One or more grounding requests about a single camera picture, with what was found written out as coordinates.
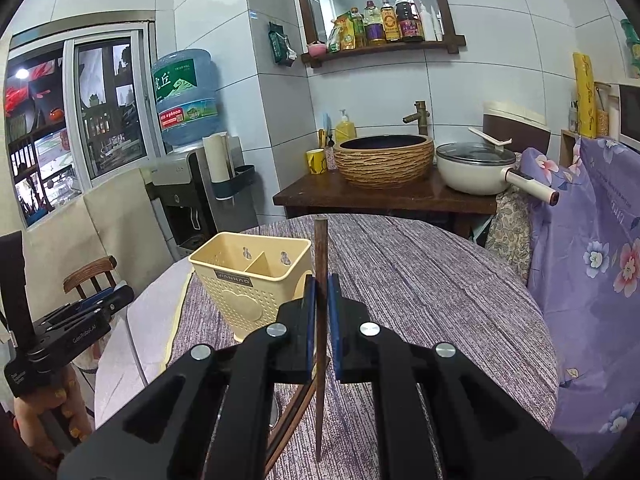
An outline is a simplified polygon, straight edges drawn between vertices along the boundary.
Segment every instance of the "human hand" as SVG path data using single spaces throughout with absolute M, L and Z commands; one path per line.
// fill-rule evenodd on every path
M 92 432 L 80 385 L 71 365 L 62 370 L 62 385 L 58 388 L 45 386 L 14 401 L 20 437 L 37 456 L 46 461 L 55 460 L 60 451 L 47 436 L 39 415 L 60 407 L 62 414 L 69 421 L 68 431 L 72 437 L 82 441 Z

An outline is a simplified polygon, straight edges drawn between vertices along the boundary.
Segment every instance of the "silver screw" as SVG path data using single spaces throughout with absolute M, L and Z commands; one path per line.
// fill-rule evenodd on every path
M 211 348 L 207 345 L 197 345 L 191 349 L 191 357 L 196 361 L 202 361 L 211 355 Z
M 281 335 L 285 335 L 287 333 L 287 327 L 282 323 L 271 323 L 267 327 L 267 334 L 271 337 L 280 337 Z
M 372 322 L 366 322 L 360 325 L 360 333 L 368 336 L 378 335 L 380 327 Z
M 453 357 L 456 354 L 456 347 L 451 343 L 440 343 L 436 346 L 436 354 L 440 357 Z

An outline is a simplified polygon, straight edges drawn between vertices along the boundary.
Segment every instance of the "wooden mirror frame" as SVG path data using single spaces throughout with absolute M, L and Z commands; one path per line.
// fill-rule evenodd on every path
M 456 29 L 453 25 L 453 17 L 451 16 L 451 9 L 449 9 L 449 2 L 447 0 L 436 0 L 436 2 L 438 3 L 438 8 L 440 9 L 440 15 L 442 17 L 442 41 L 420 41 L 412 43 L 396 41 L 395 43 L 365 46 L 353 50 L 327 52 L 321 56 L 311 56 L 311 54 L 305 52 L 302 55 L 302 61 L 305 64 L 311 65 L 313 68 L 317 68 L 322 66 L 323 61 L 338 59 L 341 57 L 360 56 L 362 54 L 373 54 L 375 52 L 389 52 L 391 50 L 414 50 L 420 48 L 446 48 L 447 52 L 450 54 L 458 54 L 460 52 L 460 47 L 466 46 L 466 39 L 464 36 L 456 34 Z M 309 0 L 300 0 L 300 11 L 302 13 L 302 24 L 305 29 L 306 44 L 315 43 L 318 41 L 318 31 L 316 30 L 316 23 L 311 11 L 311 2 Z

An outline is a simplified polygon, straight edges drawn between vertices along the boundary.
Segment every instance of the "white cooking pot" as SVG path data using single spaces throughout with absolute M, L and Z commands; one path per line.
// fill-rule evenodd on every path
M 469 130 L 490 144 L 454 142 L 438 146 L 438 170 L 447 186 L 472 195 L 495 195 L 513 184 L 550 205 L 558 203 L 557 191 L 516 170 L 515 154 L 504 149 L 511 139 L 496 140 L 475 128 Z

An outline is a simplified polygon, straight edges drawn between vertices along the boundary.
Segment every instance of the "yellow cloth trim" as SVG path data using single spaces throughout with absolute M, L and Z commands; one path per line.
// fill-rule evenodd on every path
M 169 360 L 171 359 L 171 350 L 174 348 L 174 339 L 175 335 L 178 333 L 178 325 L 180 325 L 180 316 L 182 315 L 182 306 L 184 304 L 184 298 L 187 296 L 187 289 L 189 288 L 189 283 L 191 281 L 191 277 L 193 276 L 193 268 L 191 268 L 191 272 L 188 274 L 187 279 L 182 286 L 182 292 L 180 293 L 180 300 L 178 301 L 178 305 L 175 309 L 174 313 L 174 322 L 171 326 L 171 333 L 169 336 L 169 341 L 166 344 L 166 349 L 164 350 L 164 362 L 162 362 L 162 366 L 160 367 L 160 373 L 166 370 L 166 366 L 169 364 Z

